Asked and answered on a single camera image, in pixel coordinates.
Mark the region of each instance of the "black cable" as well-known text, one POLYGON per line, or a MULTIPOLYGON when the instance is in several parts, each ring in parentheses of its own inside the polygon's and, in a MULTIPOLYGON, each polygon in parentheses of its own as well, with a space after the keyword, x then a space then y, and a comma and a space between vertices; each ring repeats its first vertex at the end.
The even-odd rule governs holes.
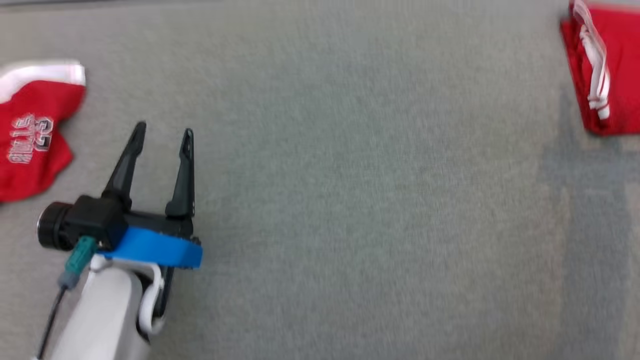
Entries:
POLYGON ((38 360, 42 360, 44 356, 44 352, 47 350, 47 342, 49 342, 49 335, 51 334, 53 323, 56 320, 56 314, 58 313, 60 302, 62 302, 62 298, 64 297, 66 291, 67 291, 67 287, 61 286, 60 291, 58 292, 58 296, 56 296, 56 300, 53 302, 53 306, 51 307, 51 312, 49 313, 49 319, 47 320, 47 325, 44 328, 44 334, 42 334, 42 340, 40 340, 40 346, 38 347, 38 354, 36 355, 36 359, 38 360))

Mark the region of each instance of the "gray fabric surface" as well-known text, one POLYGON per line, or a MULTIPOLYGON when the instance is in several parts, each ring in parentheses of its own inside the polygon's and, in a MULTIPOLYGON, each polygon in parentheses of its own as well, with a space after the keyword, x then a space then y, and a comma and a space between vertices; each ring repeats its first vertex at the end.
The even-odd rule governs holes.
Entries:
MULTIPOLYGON (((152 359, 640 359, 640 141, 587 135, 564 0, 221 1, 0 13, 0 63, 74 57, 76 159, 0 207, 0 353, 33 353, 63 254, 38 214, 98 194, 148 121, 162 211, 196 136, 197 272, 152 359)), ((63 305, 59 330, 77 293, 63 305)))

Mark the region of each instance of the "folded red shorts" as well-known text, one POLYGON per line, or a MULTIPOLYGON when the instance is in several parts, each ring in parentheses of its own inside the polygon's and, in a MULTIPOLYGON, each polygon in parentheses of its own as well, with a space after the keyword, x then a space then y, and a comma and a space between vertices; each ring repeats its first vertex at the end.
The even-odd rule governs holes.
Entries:
POLYGON ((574 0, 561 22, 584 127, 640 133, 640 9, 574 0))
POLYGON ((58 126, 80 107, 84 67, 72 60, 0 70, 0 202, 43 192, 73 155, 58 126))

